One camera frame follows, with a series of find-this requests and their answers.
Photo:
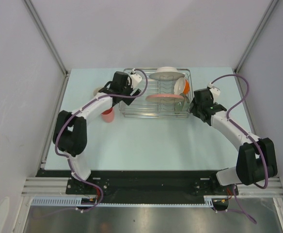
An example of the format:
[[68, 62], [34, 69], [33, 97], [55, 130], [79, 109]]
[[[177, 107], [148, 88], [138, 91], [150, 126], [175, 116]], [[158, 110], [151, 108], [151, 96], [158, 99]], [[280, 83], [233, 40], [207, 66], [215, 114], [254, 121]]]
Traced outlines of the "green ceramic bowl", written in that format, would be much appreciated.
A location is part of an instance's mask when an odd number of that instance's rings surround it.
[[186, 95], [182, 96], [184, 99], [180, 102], [177, 102], [174, 106], [174, 112], [180, 114], [186, 112], [190, 106], [190, 100]]

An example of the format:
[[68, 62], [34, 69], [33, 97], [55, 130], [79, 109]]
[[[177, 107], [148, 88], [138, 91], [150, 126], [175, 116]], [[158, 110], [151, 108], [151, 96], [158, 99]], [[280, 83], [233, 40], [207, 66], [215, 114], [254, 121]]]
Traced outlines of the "white orange small bowl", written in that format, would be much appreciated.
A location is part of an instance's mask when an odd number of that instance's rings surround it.
[[185, 79], [184, 77], [179, 78], [175, 84], [174, 84], [174, 94], [176, 95], [180, 95], [180, 94], [188, 94], [190, 91], [190, 85], [189, 82], [187, 81], [187, 79]]

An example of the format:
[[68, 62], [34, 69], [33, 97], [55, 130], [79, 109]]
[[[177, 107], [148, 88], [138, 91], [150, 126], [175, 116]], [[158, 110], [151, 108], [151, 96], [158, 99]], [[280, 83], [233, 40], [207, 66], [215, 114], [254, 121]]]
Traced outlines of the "pink cream leaf plate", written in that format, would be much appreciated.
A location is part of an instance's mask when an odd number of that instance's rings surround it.
[[154, 94], [147, 96], [145, 100], [156, 103], [175, 103], [183, 101], [184, 97], [175, 94]]

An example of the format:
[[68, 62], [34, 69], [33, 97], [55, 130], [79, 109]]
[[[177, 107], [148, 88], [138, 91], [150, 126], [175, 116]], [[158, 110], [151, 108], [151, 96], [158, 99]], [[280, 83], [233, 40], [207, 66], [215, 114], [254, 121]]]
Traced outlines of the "white ribbed plate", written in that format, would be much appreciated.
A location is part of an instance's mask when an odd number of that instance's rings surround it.
[[174, 67], [159, 67], [149, 75], [149, 78], [156, 81], [177, 81], [179, 78], [184, 78], [184, 76]]

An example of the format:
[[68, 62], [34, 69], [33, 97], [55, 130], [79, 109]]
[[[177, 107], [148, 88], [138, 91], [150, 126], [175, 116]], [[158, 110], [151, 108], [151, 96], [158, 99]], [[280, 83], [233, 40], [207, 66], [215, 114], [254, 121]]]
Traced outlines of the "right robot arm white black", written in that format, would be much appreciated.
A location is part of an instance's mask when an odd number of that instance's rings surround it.
[[238, 156], [235, 167], [216, 173], [215, 179], [210, 182], [210, 190], [221, 195], [232, 184], [251, 185], [265, 181], [267, 185], [268, 179], [278, 174], [273, 141], [246, 131], [229, 118], [226, 108], [215, 102], [212, 91], [212, 88], [194, 91], [188, 112], [225, 136]]

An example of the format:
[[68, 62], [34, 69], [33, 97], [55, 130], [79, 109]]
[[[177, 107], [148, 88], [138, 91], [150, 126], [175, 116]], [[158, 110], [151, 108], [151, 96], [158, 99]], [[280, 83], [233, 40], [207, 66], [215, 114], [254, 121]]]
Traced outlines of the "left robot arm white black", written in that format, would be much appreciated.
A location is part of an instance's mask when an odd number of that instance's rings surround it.
[[88, 194], [94, 187], [93, 181], [88, 179], [91, 169], [83, 155], [89, 123], [120, 102], [130, 105], [145, 93], [147, 86], [147, 75], [142, 77], [135, 69], [130, 73], [117, 71], [87, 104], [72, 112], [62, 110], [58, 113], [52, 139], [54, 150], [58, 156], [67, 159], [81, 193]]

